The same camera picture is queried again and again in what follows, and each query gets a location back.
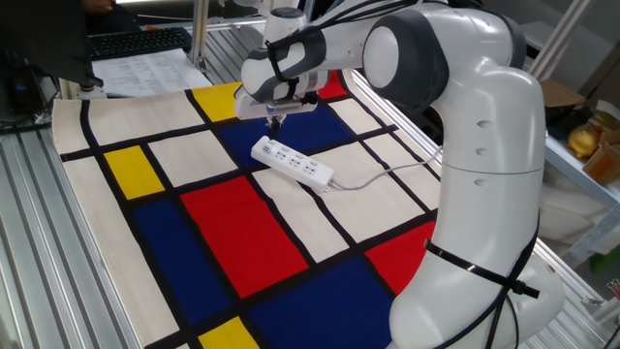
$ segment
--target yellow square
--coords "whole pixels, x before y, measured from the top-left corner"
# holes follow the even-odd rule
[[[106,153],[106,160],[127,200],[164,191],[139,146]]]
[[[260,349],[239,317],[199,337],[204,349]]]
[[[236,117],[234,114],[234,92],[241,82],[196,88],[194,98],[211,121],[222,121]]]

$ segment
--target power outlet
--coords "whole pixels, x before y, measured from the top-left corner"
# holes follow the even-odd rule
[[[262,137],[252,147],[252,158],[316,191],[329,190],[333,169],[277,141]]]

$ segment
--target red square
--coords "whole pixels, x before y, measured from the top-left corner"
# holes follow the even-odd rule
[[[347,91],[342,88],[338,71],[331,71],[327,84],[319,90],[319,96],[323,99],[329,99],[346,95]]]
[[[435,222],[429,222],[366,252],[389,287],[400,294],[414,277],[426,253],[424,242],[433,236]]]
[[[242,298],[308,268],[245,177],[181,200]]]

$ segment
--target blue square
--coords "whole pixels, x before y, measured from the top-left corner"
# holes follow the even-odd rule
[[[192,233],[170,200],[138,208],[134,215],[191,324],[231,306]]]
[[[391,301],[353,259],[250,310],[271,349],[383,349]]]
[[[229,148],[245,166],[259,162],[252,159],[250,150],[267,136],[266,120],[256,119],[222,127],[220,133]],[[353,134],[326,106],[318,105],[310,112],[288,115],[282,124],[277,141],[297,151],[318,148],[350,138]]]

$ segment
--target keyboard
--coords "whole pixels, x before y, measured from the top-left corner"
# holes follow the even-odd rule
[[[174,48],[189,50],[192,47],[192,36],[183,28],[93,35],[88,37],[88,41],[90,42],[90,57],[93,61]]]

